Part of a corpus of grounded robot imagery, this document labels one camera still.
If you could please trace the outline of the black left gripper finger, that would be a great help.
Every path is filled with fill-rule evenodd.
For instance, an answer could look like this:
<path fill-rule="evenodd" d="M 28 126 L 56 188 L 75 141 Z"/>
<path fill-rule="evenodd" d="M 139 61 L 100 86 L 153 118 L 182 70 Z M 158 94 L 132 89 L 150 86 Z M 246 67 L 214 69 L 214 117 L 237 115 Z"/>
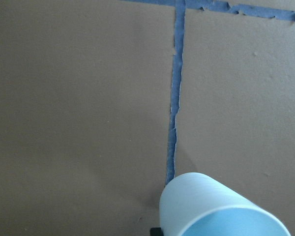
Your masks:
<path fill-rule="evenodd" d="M 150 236 L 163 236 L 163 231 L 160 227 L 150 228 Z"/>

